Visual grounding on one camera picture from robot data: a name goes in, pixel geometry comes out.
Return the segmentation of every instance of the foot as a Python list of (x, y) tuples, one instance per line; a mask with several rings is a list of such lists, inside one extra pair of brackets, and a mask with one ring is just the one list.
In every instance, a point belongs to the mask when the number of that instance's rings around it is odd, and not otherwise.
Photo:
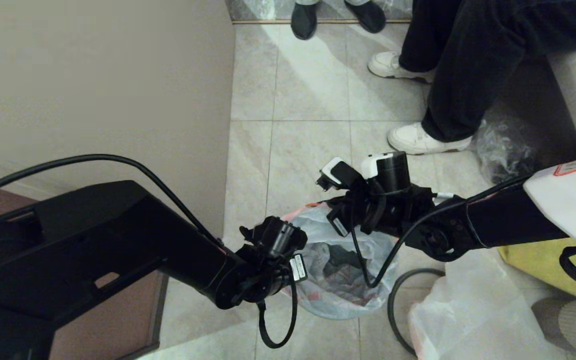
[(292, 10), (290, 27), (297, 39), (308, 40), (315, 35), (317, 30), (317, 13), (315, 5), (295, 4)]
[(400, 66), (400, 55), (394, 51), (380, 52), (368, 62), (371, 73), (389, 79), (413, 79), (430, 84), (435, 79), (435, 70), (426, 72), (408, 71)]
[(413, 123), (396, 127), (388, 132), (388, 143), (399, 151), (409, 155), (423, 155), (462, 151), (468, 148), (473, 137), (459, 141), (441, 142), (432, 138), (422, 127), (421, 123)]
[(384, 10), (372, 1), (355, 6), (344, 1), (345, 6), (357, 17), (359, 24), (367, 32), (377, 34), (386, 27), (386, 14)]

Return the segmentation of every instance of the label sticker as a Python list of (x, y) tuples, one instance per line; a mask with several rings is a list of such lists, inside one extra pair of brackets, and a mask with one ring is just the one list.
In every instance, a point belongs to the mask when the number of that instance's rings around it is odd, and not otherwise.
[(337, 232), (340, 233), (342, 237), (348, 235), (348, 230), (346, 230), (344, 224), (341, 223), (339, 218), (334, 218), (332, 222), (334, 223), (334, 227), (336, 227)]
[(304, 258), (300, 253), (297, 253), (290, 259), (290, 268), (292, 269), (292, 278), (295, 283), (308, 279), (306, 267), (304, 266)]
[(555, 173), (553, 175), (564, 176), (574, 173), (575, 171), (576, 171), (576, 160), (566, 162), (565, 164), (560, 164), (560, 166), (557, 166), (557, 168), (555, 169)]

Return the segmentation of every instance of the plastic bag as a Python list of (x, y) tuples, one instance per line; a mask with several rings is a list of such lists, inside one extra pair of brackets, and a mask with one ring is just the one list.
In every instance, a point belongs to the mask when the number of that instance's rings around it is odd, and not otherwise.
[(553, 347), (501, 264), (485, 250), (446, 264), (446, 276), (408, 314), (419, 359), (553, 358)]
[(537, 138), (535, 130), (516, 116), (485, 121), (473, 142), (484, 178), (500, 184), (537, 171)]
[[(297, 283), (299, 305), (314, 315), (327, 319), (342, 320), (359, 317), (377, 310), (386, 303), (398, 276), (397, 257), (388, 267), (380, 284), (370, 289), (359, 267), (351, 235), (342, 237), (330, 225), (326, 215), (330, 208), (325, 203), (306, 207), (284, 216), (308, 235), (303, 256), (308, 279)], [(361, 255), (366, 268), (374, 277), (381, 270), (394, 245), (394, 238), (373, 232), (366, 235), (356, 230)], [(284, 294), (290, 289), (284, 287)]]

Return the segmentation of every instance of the beige wall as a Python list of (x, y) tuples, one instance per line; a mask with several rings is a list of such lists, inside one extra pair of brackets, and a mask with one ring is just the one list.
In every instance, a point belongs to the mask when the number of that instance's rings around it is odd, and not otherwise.
[[(0, 176), (84, 153), (132, 157), (221, 235), (233, 53), (223, 0), (0, 0)], [(107, 162), (8, 189), (41, 199), (128, 178), (154, 189)]]

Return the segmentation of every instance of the yellow bag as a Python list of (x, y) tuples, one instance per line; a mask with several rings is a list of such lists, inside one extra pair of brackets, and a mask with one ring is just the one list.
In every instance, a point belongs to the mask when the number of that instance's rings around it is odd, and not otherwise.
[[(560, 265), (564, 248), (576, 246), (571, 238), (501, 246), (499, 254), (515, 268), (576, 296), (576, 281)], [(576, 266), (576, 256), (571, 257)]]

